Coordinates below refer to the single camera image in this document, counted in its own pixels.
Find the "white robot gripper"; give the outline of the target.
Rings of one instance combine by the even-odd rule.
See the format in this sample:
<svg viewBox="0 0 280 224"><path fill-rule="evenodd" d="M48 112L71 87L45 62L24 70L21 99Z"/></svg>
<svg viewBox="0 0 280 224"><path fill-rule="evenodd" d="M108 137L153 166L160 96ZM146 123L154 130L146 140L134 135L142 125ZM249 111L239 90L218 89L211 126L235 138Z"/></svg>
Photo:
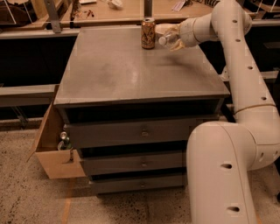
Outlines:
<svg viewBox="0 0 280 224"><path fill-rule="evenodd" d="M211 24L211 15L202 17L190 17L180 25L174 24L167 29L167 32L177 33L180 39L170 48L172 52L185 47L197 46L207 41L215 41L216 33Z"/></svg>

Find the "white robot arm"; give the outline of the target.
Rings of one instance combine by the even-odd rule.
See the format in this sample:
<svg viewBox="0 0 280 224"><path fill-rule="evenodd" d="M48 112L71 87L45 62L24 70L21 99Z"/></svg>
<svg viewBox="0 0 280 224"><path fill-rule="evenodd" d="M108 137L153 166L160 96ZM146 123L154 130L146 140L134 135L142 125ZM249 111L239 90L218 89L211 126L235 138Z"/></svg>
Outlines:
<svg viewBox="0 0 280 224"><path fill-rule="evenodd" d="M251 18L236 0L177 25L176 48L219 40L234 104L234 122L204 122L189 136L187 181L192 224L257 224L248 172L280 152L280 118L245 35Z"/></svg>

